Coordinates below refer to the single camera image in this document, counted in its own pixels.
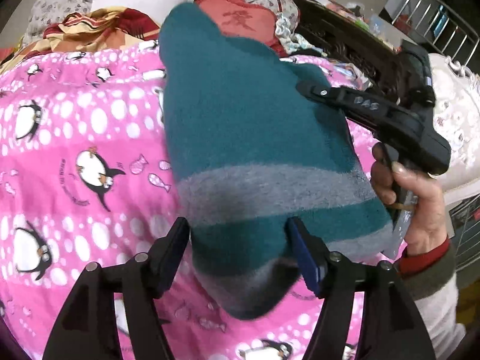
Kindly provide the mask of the right forearm sleeve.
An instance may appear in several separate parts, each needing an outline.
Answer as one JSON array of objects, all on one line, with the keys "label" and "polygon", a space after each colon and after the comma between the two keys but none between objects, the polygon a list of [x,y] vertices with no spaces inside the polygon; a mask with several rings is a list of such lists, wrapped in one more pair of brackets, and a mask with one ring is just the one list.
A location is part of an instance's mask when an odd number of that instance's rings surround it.
[{"label": "right forearm sleeve", "polygon": [[395,266],[422,316],[436,358],[447,359],[466,334],[465,326],[456,322],[459,291],[451,242],[417,256],[404,252]]}]

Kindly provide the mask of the person right hand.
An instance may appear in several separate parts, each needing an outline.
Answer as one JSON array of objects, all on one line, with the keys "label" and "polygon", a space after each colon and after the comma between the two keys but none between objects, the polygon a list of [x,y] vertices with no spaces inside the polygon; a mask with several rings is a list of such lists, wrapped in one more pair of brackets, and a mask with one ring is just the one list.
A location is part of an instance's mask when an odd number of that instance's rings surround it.
[{"label": "person right hand", "polygon": [[403,205],[410,208],[411,219],[404,240],[410,256],[427,254],[448,238],[443,191],[439,182],[427,174],[387,161],[384,146],[373,146],[374,163],[371,185],[382,203],[392,206],[399,201],[394,187],[411,195]]}]

